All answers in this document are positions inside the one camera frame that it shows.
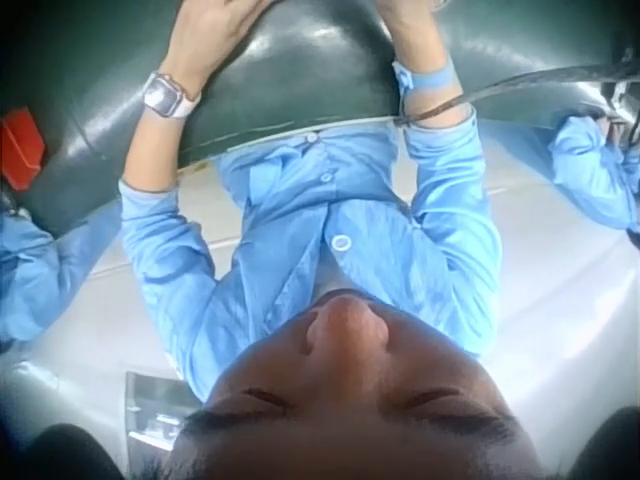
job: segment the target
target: shirt button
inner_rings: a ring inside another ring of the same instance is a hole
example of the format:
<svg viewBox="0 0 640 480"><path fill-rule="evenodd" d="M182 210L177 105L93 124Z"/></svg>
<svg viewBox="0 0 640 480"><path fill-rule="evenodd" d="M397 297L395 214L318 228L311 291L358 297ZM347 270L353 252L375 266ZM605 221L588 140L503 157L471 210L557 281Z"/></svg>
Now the shirt button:
<svg viewBox="0 0 640 480"><path fill-rule="evenodd" d="M331 240L331 247L336 252L346 252L351 248L351 238L347 235L336 235Z"/></svg>

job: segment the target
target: watch face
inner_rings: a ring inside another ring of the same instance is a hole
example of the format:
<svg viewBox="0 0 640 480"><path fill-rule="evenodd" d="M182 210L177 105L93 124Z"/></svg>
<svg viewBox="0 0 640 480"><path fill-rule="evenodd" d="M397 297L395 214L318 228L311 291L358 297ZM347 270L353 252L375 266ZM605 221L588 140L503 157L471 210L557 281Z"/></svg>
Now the watch face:
<svg viewBox="0 0 640 480"><path fill-rule="evenodd" d="M182 101L182 94L162 77L155 77L144 93L144 103L163 117L170 117Z"/></svg>

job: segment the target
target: dark green inflatable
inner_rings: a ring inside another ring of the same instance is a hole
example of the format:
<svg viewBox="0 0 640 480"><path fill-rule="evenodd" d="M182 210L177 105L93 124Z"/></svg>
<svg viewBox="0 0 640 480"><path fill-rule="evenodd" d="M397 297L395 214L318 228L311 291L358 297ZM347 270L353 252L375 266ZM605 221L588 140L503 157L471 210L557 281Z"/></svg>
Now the dark green inflatable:
<svg viewBox="0 0 640 480"><path fill-rule="evenodd" d="M162 59L176 0L66 0L34 11L9 49L0 110L28 106L48 147L20 195L55 234L116 195L141 109ZM466 89L516 74L611 63L623 4L600 0L452 0L438 13ZM286 0L213 79L181 166L249 141L326 123L397 114L393 50L372 0ZM481 117L550 126L599 100L599 86L548 86L480 101Z"/></svg>

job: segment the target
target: nose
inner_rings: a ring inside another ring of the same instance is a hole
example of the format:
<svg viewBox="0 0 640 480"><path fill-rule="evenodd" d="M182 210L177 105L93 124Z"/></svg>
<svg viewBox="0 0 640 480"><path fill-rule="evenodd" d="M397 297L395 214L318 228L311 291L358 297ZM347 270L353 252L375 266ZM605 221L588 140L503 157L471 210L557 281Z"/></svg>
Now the nose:
<svg viewBox="0 0 640 480"><path fill-rule="evenodd" d="M320 307L307 342L323 393L333 401L346 400L365 394L380 380L389 328L365 300L340 295Z"/></svg>

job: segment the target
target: black cord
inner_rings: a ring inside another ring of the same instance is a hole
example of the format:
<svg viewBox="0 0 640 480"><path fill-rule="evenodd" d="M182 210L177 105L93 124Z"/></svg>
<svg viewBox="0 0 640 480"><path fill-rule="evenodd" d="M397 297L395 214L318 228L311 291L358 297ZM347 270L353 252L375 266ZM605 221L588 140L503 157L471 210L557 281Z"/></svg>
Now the black cord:
<svg viewBox="0 0 640 480"><path fill-rule="evenodd" d="M465 93L448 102L443 103L428 112L416 115L407 115L397 119L397 125L408 125L428 118L440 115L458 105L473 103L482 98L491 97L504 92L518 90L521 88L536 87L543 84L552 83L618 83L618 82L640 82L640 60L630 62L615 63L611 65L591 65L585 67L565 67L542 72L525 73L515 77L502 80L489 85L488 87Z"/></svg>

